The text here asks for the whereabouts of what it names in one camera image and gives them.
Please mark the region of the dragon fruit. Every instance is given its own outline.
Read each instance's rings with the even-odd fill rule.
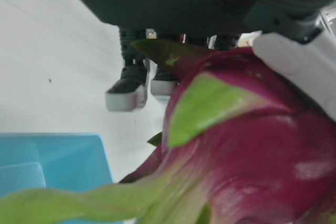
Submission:
[[[313,102],[250,48],[167,40],[134,47],[181,79],[162,142],[118,184],[0,198],[3,223],[336,223],[336,125]]]

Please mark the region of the green leaf tip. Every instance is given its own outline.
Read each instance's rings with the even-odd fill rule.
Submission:
[[[265,104],[261,96],[220,81],[209,73],[195,77],[173,112],[169,147],[179,147],[222,121]]]
[[[198,65],[199,60],[214,52],[204,47],[168,39],[137,40],[132,46],[178,78],[182,78]]]
[[[147,141],[147,143],[155,147],[158,147],[159,144],[161,144],[161,142],[162,142],[162,132],[158,133],[157,135],[153,136],[151,139]]]

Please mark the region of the white object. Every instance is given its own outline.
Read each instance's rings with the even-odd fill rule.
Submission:
[[[147,101],[147,87],[140,85],[131,93],[105,93],[106,108],[109,111],[136,111],[143,108]]]
[[[336,40],[323,31],[302,45],[279,34],[256,38],[254,53],[313,98],[336,121]]]
[[[161,103],[167,104],[177,86],[177,81],[151,80],[151,94]]]

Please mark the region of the white floor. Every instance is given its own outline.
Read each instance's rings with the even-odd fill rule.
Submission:
[[[120,180],[152,152],[164,114],[150,95],[139,112],[106,111],[121,68],[118,28],[79,0],[0,0],[0,132],[98,132]]]

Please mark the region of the blue plastic container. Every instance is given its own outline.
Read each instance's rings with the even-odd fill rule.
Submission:
[[[111,182],[98,134],[0,133],[0,197],[33,187],[86,191]],[[89,223],[97,222],[63,222]]]

